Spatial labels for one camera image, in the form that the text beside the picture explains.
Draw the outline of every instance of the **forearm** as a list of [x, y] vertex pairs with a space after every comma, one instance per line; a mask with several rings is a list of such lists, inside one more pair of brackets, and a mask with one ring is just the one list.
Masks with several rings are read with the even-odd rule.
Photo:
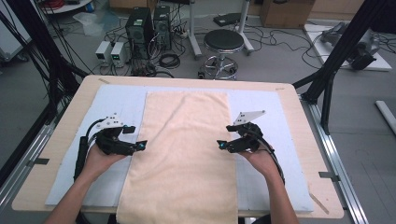
[[278, 223], [298, 223], [297, 216], [291, 206], [291, 202], [278, 173], [272, 172], [265, 175], [270, 195], [271, 221]]
[[80, 176], [51, 212], [45, 223], [75, 223], [92, 181]]

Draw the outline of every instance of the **aluminum frame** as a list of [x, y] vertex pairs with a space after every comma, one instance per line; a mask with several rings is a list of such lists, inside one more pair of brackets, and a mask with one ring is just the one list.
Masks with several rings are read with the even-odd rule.
[[330, 135], [325, 133], [325, 130], [322, 128], [320, 124], [320, 109], [318, 105], [310, 105], [308, 104], [309, 110], [311, 112], [312, 118], [315, 122], [321, 143], [325, 149], [327, 159], [332, 167], [332, 171], [334, 175], [339, 177], [339, 181], [336, 182], [343, 193], [348, 211], [356, 224], [368, 224], [368, 220], [366, 215], [364, 214], [363, 208], [361, 207], [361, 203], [359, 202], [358, 196], [353, 189], [353, 186], [347, 176], [347, 171], [344, 168], [344, 164], [341, 161], [341, 158], [338, 154], [338, 151], [335, 147], [334, 141]]
[[0, 189], [0, 215], [8, 205], [9, 201], [20, 190], [21, 185], [32, 170], [32, 162], [35, 162], [35, 159], [38, 158], [44, 146], [49, 141], [55, 126], [55, 123], [52, 122], [51, 124], [44, 125], [43, 128], [41, 128], [33, 143], [29, 146], [20, 162], [18, 162], [17, 166], [8, 177], [6, 183]]

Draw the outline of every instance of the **beige towel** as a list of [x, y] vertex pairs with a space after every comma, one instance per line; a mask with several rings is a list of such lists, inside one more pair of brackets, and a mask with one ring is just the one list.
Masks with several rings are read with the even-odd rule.
[[120, 196], [119, 223], [237, 223], [235, 163], [226, 93], [149, 92], [139, 140]]

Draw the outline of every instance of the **computer tower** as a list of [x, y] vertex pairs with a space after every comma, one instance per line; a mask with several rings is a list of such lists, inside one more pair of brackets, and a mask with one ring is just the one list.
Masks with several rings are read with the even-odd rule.
[[148, 7], [134, 7], [125, 25], [133, 59], [149, 59], [150, 41], [154, 37]]
[[170, 12], [171, 8], [168, 6], [156, 6], [152, 19], [157, 35], [157, 46], [161, 49], [172, 49]]

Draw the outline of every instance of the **desk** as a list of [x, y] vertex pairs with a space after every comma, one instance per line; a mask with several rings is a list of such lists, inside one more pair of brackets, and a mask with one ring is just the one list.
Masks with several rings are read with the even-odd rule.
[[[57, 175], [59, 164], [73, 141], [78, 126], [87, 113], [97, 90], [101, 85], [106, 84], [208, 89], [222, 87], [223, 89], [231, 90], [277, 92], [290, 127], [290, 134], [294, 140], [305, 179], [308, 182], [311, 198], [314, 202], [314, 212], [298, 214], [298, 217], [340, 218], [344, 215], [332, 181], [328, 178], [320, 178], [318, 175], [318, 172], [327, 172], [327, 168], [320, 155], [318, 145], [309, 127], [296, 91], [290, 84], [104, 76], [89, 76], [84, 79], [73, 101], [65, 111], [64, 116], [40, 155], [40, 158], [49, 158], [49, 163], [47, 165], [37, 164], [33, 167], [12, 204], [13, 209], [20, 211], [52, 210], [53, 207], [46, 206], [45, 201]], [[89, 207], [83, 210], [87, 212], [116, 213], [116, 208], [114, 207]], [[239, 216], [249, 217], [255, 216], [255, 214], [240, 212]]]

